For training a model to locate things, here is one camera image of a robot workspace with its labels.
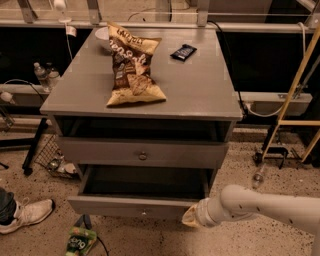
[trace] white sneaker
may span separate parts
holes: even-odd
[[[51,199],[29,203],[25,198],[23,204],[16,201],[17,208],[13,215],[14,220],[9,225],[0,225],[0,234],[11,233],[22,226],[37,224],[49,216],[54,209],[54,201]]]

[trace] drawer knob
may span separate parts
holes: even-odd
[[[147,154],[146,154],[146,152],[141,152],[140,155],[139,155],[139,159],[140,159],[141,161],[147,160]]]

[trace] speckled floor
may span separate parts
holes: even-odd
[[[265,129],[235,129],[212,196],[227,184],[251,187],[252,175],[257,170],[252,156],[261,147],[265,135]],[[1,136],[1,139],[30,136],[30,131],[25,134],[23,130],[19,133],[12,130]],[[43,135],[39,150],[50,136]],[[281,137],[289,148],[303,152],[296,134],[283,133]],[[20,201],[24,197],[31,201],[52,198],[56,209],[40,224],[0,235],[1,255],[64,255],[68,231],[80,216],[73,211],[67,197],[77,194],[80,182],[52,177],[37,164],[29,177],[24,176],[21,165],[26,154],[26,150],[0,151],[0,161],[10,166],[8,170],[0,168],[0,186],[13,191]],[[294,160],[285,162],[281,170],[279,160],[266,160],[266,163],[268,172],[260,192],[320,196],[320,170]],[[224,222],[212,229],[193,229],[168,220],[104,216],[91,216],[91,220],[93,230],[105,243],[110,256],[309,256],[314,239],[310,234],[263,216],[251,221]],[[106,253],[97,242],[89,255]]]

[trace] cable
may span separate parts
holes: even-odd
[[[69,54],[70,54],[70,59],[71,59],[71,61],[72,61],[72,60],[73,60],[73,57],[72,57],[72,52],[71,52],[71,48],[70,48],[69,37],[68,37],[68,34],[67,34],[67,23],[66,23],[66,22],[64,23],[64,26],[65,26],[65,29],[66,29],[66,37],[67,37],[68,51],[69,51]]]
[[[259,117],[270,117],[270,116],[277,115],[281,111],[282,106],[283,106],[283,105],[281,105],[281,107],[277,111],[275,111],[273,113],[270,113],[270,114],[267,114],[267,115],[262,115],[262,114],[258,114],[256,112],[252,111],[251,110],[251,105],[252,105],[251,103],[246,103],[246,106],[247,106],[247,109],[248,109],[249,113],[251,113],[251,114],[253,114],[255,116],[259,116]]]
[[[84,223],[84,226],[86,227],[86,229],[90,230],[90,228],[87,226],[87,223],[85,221],[83,221],[83,223]],[[107,247],[105,246],[105,244],[103,243],[102,239],[99,236],[97,236],[97,239],[102,244],[104,250],[106,251],[107,256],[109,256],[109,251],[108,251]]]
[[[231,58],[231,51],[230,51],[230,46],[229,46],[229,44],[228,44],[228,41],[227,41],[227,39],[226,39],[226,36],[225,36],[225,34],[224,34],[224,32],[223,32],[223,30],[221,29],[221,27],[219,26],[219,24],[217,23],[217,22],[215,22],[215,21],[208,21],[209,23],[213,23],[218,29],[219,29],[219,31],[221,32],[221,35],[222,35],[222,40],[223,40],[223,42],[224,42],[224,44],[226,45],[226,47],[227,47],[227,52],[228,52],[228,59],[229,59],[229,66],[228,66],[228,69],[229,69],[229,73],[230,73],[230,75],[232,76],[232,74],[233,74],[233,65],[232,65],[232,58]],[[240,90],[237,90],[237,92],[238,92],[238,95],[239,95],[239,102],[240,102],[240,107],[241,107],[241,109],[242,109],[242,112],[243,112],[243,114],[244,114],[244,117],[245,116],[247,116],[248,115],[248,111],[246,110],[246,108],[244,107],[244,103],[243,103],[243,100],[242,100],[242,97],[241,97],[241,93],[240,93]]]
[[[304,56],[306,54],[306,31],[304,28],[304,24],[302,22],[299,22],[298,25],[302,30],[302,50],[303,50],[303,56]]]
[[[140,11],[140,12],[133,13],[133,14],[131,14],[131,15],[129,16],[128,21],[130,21],[130,19],[131,19],[133,16],[135,16],[135,15],[138,15],[138,14],[141,14],[141,13],[147,12],[147,11],[152,11],[152,10],[155,10],[155,9],[156,9],[156,8],[148,8],[148,9],[144,9],[144,10],[142,10],[142,11]]]
[[[4,82],[3,84],[8,84],[8,83],[11,83],[11,82],[23,82],[23,83],[29,84],[29,85],[31,86],[31,88],[39,95],[39,97],[40,97],[41,100],[42,100],[42,103],[44,102],[44,99],[43,99],[42,95],[38,92],[38,90],[36,90],[36,88],[33,87],[33,86],[34,86],[33,83],[30,83],[30,82],[28,82],[28,81],[26,81],[26,80],[15,79],[15,78],[14,78],[14,79],[10,79],[10,80]]]

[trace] chip bag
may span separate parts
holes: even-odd
[[[113,22],[108,22],[108,31],[114,85],[107,106],[166,100],[160,87],[150,77],[151,59],[161,38],[133,36]]]

